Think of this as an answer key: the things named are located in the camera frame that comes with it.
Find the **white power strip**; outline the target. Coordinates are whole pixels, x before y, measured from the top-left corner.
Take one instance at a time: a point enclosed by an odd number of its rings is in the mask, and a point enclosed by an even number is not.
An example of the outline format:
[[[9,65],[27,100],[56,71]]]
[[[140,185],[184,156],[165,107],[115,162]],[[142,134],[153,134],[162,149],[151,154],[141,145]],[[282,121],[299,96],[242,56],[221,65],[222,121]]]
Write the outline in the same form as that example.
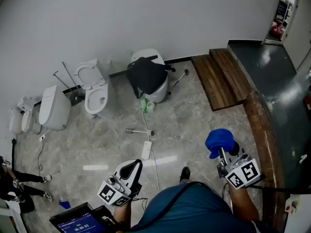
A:
[[[151,148],[152,148],[152,142],[145,141],[143,145],[142,154],[141,154],[142,159],[148,160],[150,158]]]

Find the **wooden step platform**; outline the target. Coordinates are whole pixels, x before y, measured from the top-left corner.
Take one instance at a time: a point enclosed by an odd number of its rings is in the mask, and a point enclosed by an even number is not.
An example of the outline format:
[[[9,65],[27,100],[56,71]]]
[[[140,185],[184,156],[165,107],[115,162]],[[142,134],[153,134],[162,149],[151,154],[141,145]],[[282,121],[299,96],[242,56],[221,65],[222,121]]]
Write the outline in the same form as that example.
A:
[[[251,86],[227,48],[191,57],[212,111],[244,103]]]

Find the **boxy white closed-lid toilet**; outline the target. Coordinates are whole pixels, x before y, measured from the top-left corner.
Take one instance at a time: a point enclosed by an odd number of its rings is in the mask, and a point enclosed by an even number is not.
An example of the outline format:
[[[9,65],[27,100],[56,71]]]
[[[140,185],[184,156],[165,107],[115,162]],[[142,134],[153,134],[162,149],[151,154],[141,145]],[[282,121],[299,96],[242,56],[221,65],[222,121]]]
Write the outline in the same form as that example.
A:
[[[71,102],[56,85],[45,89],[39,110],[39,123],[48,129],[66,128]]]

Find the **blue cloth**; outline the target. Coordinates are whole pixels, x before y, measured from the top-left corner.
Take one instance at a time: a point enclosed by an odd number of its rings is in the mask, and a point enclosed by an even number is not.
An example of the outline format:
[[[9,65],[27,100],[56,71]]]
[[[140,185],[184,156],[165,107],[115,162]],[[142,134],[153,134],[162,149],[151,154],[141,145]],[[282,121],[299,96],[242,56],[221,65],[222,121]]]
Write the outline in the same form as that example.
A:
[[[205,146],[210,151],[210,159],[215,159],[219,156],[219,150],[224,149],[225,152],[234,149],[235,140],[231,131],[227,129],[212,130],[206,141]]]

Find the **white toilet with angular tank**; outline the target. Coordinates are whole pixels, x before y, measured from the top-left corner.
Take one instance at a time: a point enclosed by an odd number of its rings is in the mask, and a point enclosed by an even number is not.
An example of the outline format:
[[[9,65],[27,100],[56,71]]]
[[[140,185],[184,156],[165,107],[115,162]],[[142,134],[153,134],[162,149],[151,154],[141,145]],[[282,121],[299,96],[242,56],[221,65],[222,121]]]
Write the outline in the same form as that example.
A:
[[[33,112],[34,112],[34,102],[30,97],[24,96],[22,97],[17,106],[20,110],[22,110],[22,122],[21,129],[23,132],[32,131],[35,134],[39,134],[41,132],[41,124],[36,123]]]

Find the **person's black left shoe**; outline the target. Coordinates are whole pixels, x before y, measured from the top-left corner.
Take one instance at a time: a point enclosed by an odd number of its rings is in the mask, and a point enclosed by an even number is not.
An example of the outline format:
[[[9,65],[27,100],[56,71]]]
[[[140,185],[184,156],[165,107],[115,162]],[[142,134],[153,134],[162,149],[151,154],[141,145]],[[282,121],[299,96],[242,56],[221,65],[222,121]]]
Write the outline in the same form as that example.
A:
[[[190,181],[190,169],[189,167],[185,166],[181,171],[179,184],[187,183],[189,181]]]

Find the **white equipment box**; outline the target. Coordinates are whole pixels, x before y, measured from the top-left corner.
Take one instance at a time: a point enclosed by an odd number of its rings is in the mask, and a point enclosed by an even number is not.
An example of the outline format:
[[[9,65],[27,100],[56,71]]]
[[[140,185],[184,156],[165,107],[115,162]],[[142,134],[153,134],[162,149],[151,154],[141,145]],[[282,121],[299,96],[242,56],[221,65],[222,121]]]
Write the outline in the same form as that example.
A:
[[[311,194],[291,195],[285,202],[284,233],[311,233]]]

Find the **white toilet with open seat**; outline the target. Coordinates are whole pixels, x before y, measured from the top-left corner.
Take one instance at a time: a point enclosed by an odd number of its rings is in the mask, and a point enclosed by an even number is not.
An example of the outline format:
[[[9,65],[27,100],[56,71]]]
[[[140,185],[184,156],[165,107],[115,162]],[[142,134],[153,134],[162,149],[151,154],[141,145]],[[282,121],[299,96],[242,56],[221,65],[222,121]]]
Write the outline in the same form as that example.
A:
[[[85,91],[85,110],[93,116],[111,119],[117,112],[117,96],[110,77],[98,59],[80,63],[74,78]]]

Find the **metal pole with black base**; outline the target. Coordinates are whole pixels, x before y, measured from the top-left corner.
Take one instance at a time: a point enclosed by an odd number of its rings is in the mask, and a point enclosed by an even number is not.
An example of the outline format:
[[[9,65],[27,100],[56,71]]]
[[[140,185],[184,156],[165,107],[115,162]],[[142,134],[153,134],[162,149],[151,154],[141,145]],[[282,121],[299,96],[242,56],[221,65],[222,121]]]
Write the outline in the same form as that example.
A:
[[[81,89],[79,88],[79,86],[77,85],[77,83],[75,82],[75,80],[73,79],[72,75],[70,74],[66,64],[64,63],[64,61],[62,61],[62,64],[67,72],[67,74],[69,75],[70,79],[72,80],[72,82],[74,83],[75,85],[75,90],[73,90],[71,92],[71,95],[70,95],[70,102],[71,102],[71,105],[72,106],[75,106],[77,105],[78,103],[82,102],[83,100],[85,100],[85,93],[83,93],[81,91]]]

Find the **white door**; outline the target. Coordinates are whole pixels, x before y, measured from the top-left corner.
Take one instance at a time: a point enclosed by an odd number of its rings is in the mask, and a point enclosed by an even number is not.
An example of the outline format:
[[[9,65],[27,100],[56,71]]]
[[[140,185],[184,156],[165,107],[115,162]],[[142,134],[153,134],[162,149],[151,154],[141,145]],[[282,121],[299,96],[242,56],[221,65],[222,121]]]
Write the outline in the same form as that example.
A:
[[[311,63],[311,0],[298,0],[283,46],[297,72]]]

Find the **red bag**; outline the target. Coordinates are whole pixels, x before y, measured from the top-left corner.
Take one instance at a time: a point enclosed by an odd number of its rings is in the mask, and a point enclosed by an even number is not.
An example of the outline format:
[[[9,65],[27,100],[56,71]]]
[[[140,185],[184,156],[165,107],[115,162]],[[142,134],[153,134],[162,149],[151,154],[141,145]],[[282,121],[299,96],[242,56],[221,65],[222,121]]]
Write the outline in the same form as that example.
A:
[[[283,30],[281,24],[273,21],[269,34],[273,35],[274,37],[281,37],[282,33]]]

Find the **black backpack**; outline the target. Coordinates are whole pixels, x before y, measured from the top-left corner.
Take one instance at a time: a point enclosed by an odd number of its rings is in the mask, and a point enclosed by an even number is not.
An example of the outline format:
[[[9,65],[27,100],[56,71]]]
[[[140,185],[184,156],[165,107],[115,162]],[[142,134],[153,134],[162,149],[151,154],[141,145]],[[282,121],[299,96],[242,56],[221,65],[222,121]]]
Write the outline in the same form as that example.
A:
[[[166,80],[168,70],[175,72],[170,65],[153,62],[158,55],[140,57],[127,66],[126,77],[137,99],[154,93]]]

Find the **person's blue shirt torso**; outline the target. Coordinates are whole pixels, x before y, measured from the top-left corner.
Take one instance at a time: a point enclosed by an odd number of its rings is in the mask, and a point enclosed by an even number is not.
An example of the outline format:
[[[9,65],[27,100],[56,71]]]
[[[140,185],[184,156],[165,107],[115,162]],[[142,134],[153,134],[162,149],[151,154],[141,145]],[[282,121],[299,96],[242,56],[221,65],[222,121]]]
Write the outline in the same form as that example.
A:
[[[261,221],[243,221],[211,189],[184,183],[157,194],[132,233],[269,233]]]

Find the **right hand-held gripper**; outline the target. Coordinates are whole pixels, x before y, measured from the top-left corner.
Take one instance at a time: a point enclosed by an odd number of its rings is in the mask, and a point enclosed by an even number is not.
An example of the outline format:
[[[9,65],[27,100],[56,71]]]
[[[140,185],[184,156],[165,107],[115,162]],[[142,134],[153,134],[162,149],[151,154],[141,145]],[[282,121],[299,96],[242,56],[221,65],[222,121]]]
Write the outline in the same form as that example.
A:
[[[227,152],[221,147],[219,160],[219,177],[225,178],[235,189],[248,187],[265,178],[261,175],[255,158],[246,153],[237,141],[234,142],[233,149]]]

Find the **round white closed-lid toilet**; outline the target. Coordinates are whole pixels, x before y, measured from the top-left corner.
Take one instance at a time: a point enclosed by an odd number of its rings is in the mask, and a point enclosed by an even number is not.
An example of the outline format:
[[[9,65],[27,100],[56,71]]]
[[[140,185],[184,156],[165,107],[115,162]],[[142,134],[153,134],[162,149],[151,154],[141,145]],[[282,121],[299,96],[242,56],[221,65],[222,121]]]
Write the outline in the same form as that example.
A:
[[[131,57],[131,62],[136,61],[140,57],[152,57],[156,56],[153,58],[152,62],[165,65],[163,58],[159,54],[159,52],[155,49],[143,49],[135,52],[132,57]],[[168,89],[168,75],[166,77],[166,80],[161,84],[161,86],[152,94],[148,95],[144,93],[144,97],[153,103],[161,103],[166,97]]]

